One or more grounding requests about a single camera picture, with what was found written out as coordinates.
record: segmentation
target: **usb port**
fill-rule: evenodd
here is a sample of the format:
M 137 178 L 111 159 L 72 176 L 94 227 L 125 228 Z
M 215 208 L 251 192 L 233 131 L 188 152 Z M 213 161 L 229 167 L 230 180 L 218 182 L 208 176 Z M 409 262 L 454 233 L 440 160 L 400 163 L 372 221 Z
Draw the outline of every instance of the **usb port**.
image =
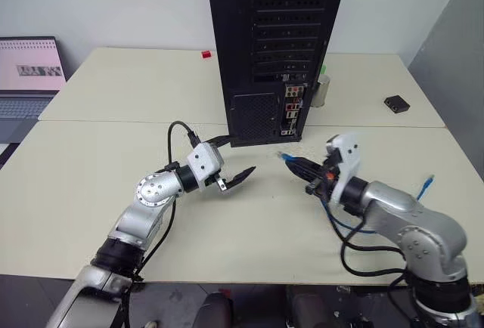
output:
M 286 111 L 291 110 L 299 110 L 301 108 L 301 104 L 286 104 Z
M 298 113 L 299 113 L 299 111 L 288 111 L 286 113 L 286 118 L 287 119 L 295 119 L 295 118 L 297 118 Z
M 281 130 L 281 135 L 292 135 L 292 134 L 294 134 L 294 130 L 293 129 Z

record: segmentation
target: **laptop keyboard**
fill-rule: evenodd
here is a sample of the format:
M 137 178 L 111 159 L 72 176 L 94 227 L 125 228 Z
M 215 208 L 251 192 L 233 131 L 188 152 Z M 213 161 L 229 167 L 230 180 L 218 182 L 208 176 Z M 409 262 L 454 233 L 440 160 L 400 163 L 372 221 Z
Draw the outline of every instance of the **laptop keyboard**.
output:
M 37 119 L 50 99 L 1 100 L 0 119 Z

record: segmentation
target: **ventilation grille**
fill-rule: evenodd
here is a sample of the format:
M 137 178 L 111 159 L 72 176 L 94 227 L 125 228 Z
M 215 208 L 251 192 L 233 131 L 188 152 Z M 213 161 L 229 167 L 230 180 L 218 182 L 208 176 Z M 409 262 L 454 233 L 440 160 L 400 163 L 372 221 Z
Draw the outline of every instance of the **ventilation grille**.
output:
M 254 75 L 254 82 L 304 82 L 307 80 L 307 73 L 275 73 L 274 75 Z
M 252 0 L 253 82 L 309 82 L 327 0 Z
M 312 61 L 314 57 L 313 51 L 288 51 L 288 52 L 273 52 L 263 53 L 259 52 L 254 55 L 254 63 L 274 62 L 274 61 Z
M 289 38 L 307 38 L 318 37 L 319 25 L 314 26 L 266 26 L 257 27 L 254 29 L 254 37 L 256 39 L 289 39 Z
M 255 0 L 254 6 L 260 10 L 264 9 L 304 9 L 323 8 L 323 0 Z
M 274 94 L 236 95 L 232 105 L 232 122 L 239 139 L 267 140 L 276 134 L 278 102 Z
M 261 73 L 283 73 L 309 70 L 307 61 L 284 61 L 284 62 L 267 62 L 258 63 L 254 68 L 255 74 Z
M 254 17 L 257 26 L 291 24 L 291 23 L 320 23 L 322 11 L 294 11 L 294 12 L 258 12 Z

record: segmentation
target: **black computer case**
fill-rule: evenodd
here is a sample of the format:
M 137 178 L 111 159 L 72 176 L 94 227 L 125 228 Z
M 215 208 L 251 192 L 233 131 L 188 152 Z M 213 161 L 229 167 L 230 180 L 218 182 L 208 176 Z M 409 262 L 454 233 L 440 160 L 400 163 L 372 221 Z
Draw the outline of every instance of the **black computer case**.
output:
M 340 0 L 210 0 L 233 147 L 300 141 Z

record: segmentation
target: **laptop screen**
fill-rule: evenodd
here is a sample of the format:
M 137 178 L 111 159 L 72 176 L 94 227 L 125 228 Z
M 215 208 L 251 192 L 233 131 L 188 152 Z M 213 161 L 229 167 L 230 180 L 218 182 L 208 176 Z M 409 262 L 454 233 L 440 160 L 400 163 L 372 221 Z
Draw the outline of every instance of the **laptop screen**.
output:
M 0 91 L 58 91 L 64 85 L 55 38 L 0 38 Z

